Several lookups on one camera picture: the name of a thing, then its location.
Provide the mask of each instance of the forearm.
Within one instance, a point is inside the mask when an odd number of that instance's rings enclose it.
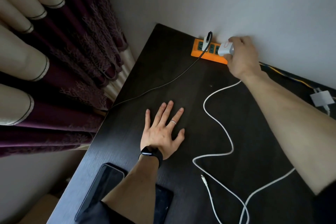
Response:
[[[156,157],[141,155],[126,178],[102,201],[136,224],[152,224],[158,167]]]
[[[336,121],[272,81],[266,73],[242,81],[283,151],[317,194],[336,179]]]

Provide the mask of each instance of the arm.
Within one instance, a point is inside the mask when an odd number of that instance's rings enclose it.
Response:
[[[230,72],[248,87],[284,153],[318,194],[336,180],[336,121],[262,72],[250,37],[232,37]]]
[[[169,122],[166,126],[172,108],[173,101],[170,101],[168,105],[163,103],[155,116],[152,127],[149,110],[147,109],[145,129],[140,143],[140,149],[146,146],[158,148],[164,160],[169,158],[184,140],[184,128],[180,130],[177,138],[173,141],[171,132],[175,123]],[[172,120],[177,123],[183,111],[184,109],[180,108]],[[141,155],[126,178],[111,190],[102,201],[136,224],[152,224],[158,167],[159,161],[156,157]]]

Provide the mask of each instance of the purple curtain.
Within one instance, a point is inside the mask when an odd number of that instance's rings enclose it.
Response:
[[[128,48],[110,1],[0,2],[14,33],[1,26],[1,37],[12,53],[38,60],[27,72],[0,65],[0,156],[89,144],[113,103],[104,88],[118,79]]]

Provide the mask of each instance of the white wall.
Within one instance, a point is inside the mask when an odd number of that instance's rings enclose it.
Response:
[[[77,168],[84,151],[0,158],[0,223],[20,220],[55,183]]]
[[[260,59],[336,88],[336,0],[111,0],[137,57],[155,23],[218,42],[252,35]]]

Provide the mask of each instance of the finger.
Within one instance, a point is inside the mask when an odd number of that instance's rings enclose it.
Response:
[[[177,150],[180,147],[180,144],[183,142],[183,140],[184,140],[184,128],[180,130],[176,139],[173,141],[175,150]]]
[[[173,131],[173,128],[174,128],[175,125],[176,125],[174,122],[172,122],[172,120],[175,121],[175,122],[177,123],[177,122],[179,121],[179,119],[181,118],[183,112],[184,112],[184,108],[181,107],[181,108],[177,111],[177,113],[174,115],[174,117],[170,120],[170,122],[168,123],[167,128],[170,130],[170,132]]]
[[[227,63],[231,63],[232,55],[231,54],[224,54],[223,57],[227,60]]]
[[[233,46],[236,47],[236,48],[237,48],[238,46],[243,45],[243,43],[242,43],[240,37],[236,37],[236,36],[232,36],[232,37],[230,37],[230,38],[229,38],[229,42],[233,43]]]
[[[146,116],[145,116],[145,130],[148,130],[151,127],[151,112],[149,109],[146,110]]]
[[[245,45],[252,45],[252,39],[249,36],[243,36],[241,39],[243,40]]]
[[[173,108],[173,105],[174,105],[174,102],[173,101],[169,101],[167,107],[166,107],[166,110],[164,111],[162,117],[161,117],[161,120],[159,122],[160,125],[162,126],[165,126],[166,125],[166,122],[168,120],[168,117],[170,115],[170,111],[171,109]]]
[[[166,109],[166,103],[162,103],[158,112],[155,115],[154,121],[153,121],[153,126],[157,126],[161,120],[162,114]]]

